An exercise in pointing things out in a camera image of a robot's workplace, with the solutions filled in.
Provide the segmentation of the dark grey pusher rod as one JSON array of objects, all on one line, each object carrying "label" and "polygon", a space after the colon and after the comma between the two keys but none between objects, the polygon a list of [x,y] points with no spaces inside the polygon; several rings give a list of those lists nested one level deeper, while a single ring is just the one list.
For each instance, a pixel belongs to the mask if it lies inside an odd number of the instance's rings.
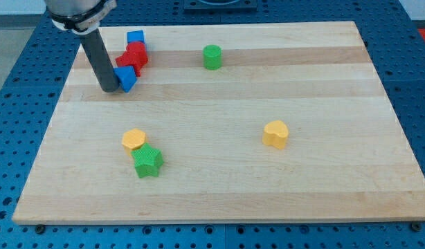
[{"label": "dark grey pusher rod", "polygon": [[100,31],[96,28],[90,33],[80,35],[79,38],[100,88],[107,93],[116,91],[120,83],[114,73],[114,68]]}]

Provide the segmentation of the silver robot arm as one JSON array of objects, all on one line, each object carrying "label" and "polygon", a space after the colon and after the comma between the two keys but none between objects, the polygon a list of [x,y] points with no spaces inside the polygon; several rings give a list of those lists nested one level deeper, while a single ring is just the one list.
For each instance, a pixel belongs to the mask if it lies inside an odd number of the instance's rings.
[{"label": "silver robot arm", "polygon": [[45,0],[47,13],[60,30],[75,33],[104,92],[116,91],[120,83],[101,37],[100,22],[117,7],[116,0]]}]

